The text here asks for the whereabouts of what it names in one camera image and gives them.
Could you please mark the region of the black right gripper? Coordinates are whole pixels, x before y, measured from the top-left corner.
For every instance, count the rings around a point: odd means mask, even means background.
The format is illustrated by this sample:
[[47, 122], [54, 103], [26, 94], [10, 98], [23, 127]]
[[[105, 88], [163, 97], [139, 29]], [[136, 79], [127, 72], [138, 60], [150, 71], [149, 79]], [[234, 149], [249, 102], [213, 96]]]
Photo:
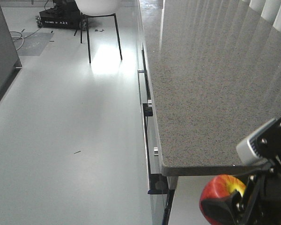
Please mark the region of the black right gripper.
[[256, 140], [265, 163], [247, 174], [247, 188], [241, 194], [202, 192], [201, 213], [211, 225], [235, 225], [237, 207], [241, 225], [281, 225], [281, 117]]

